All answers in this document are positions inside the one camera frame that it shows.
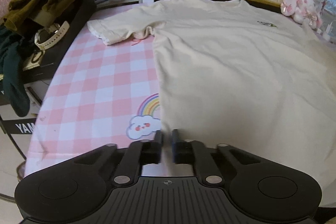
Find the beige t-shirt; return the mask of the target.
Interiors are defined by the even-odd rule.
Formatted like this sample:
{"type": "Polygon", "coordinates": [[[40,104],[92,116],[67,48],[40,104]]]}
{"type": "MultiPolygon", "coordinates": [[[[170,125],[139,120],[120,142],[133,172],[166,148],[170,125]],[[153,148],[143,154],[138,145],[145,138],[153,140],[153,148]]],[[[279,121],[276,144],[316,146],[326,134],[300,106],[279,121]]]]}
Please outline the beige t-shirt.
{"type": "Polygon", "coordinates": [[[164,0],[88,28],[107,46],[154,36],[164,132],[301,170],[335,206],[335,53],[309,26],[244,0],[164,0]]]}

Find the pink checkered desk mat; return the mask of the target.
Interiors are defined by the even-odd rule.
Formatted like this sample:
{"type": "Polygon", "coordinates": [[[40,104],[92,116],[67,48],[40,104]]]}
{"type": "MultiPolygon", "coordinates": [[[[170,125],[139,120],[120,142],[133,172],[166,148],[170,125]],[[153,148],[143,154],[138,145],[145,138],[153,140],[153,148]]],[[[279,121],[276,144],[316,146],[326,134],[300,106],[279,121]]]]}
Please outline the pink checkered desk mat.
{"type": "Polygon", "coordinates": [[[127,147],[164,132],[153,40],[131,37],[107,46],[87,24],[51,81],[26,174],[107,143],[127,147]]]}

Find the black yamaha keyboard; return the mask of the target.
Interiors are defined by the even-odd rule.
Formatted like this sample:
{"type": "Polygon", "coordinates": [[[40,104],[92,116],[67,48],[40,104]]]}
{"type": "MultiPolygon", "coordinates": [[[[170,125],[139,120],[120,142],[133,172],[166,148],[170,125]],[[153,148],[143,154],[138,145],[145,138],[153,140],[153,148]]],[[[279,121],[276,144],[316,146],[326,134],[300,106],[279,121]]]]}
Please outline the black yamaha keyboard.
{"type": "MultiPolygon", "coordinates": [[[[23,63],[22,80],[24,86],[37,81],[49,80],[54,76],[70,45],[95,10],[94,0],[74,1],[65,15],[65,19],[70,25],[69,30],[60,42],[46,51],[37,48],[34,44],[34,38],[29,39],[31,41],[31,55],[23,63]]],[[[2,90],[1,98],[6,98],[2,90]]]]}

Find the dark green garment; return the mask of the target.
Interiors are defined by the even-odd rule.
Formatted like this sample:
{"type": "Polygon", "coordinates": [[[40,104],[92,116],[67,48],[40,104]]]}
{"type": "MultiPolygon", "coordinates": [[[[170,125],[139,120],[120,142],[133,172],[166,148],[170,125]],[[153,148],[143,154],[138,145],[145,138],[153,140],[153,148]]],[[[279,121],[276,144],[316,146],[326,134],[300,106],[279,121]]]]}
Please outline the dark green garment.
{"type": "Polygon", "coordinates": [[[31,41],[1,25],[1,90],[19,117],[30,109],[22,80],[23,63],[31,55],[31,41]]]}

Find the pink white bunny plush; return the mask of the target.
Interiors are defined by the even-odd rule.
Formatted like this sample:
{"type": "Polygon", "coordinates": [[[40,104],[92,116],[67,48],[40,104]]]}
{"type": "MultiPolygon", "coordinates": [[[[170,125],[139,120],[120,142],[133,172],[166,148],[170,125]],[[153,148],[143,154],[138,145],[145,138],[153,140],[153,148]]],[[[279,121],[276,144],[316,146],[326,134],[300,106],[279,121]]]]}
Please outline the pink white bunny plush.
{"type": "Polygon", "coordinates": [[[298,24],[307,22],[312,30],[322,26],[322,19],[314,0],[282,0],[280,10],[282,15],[292,17],[298,24]]]}

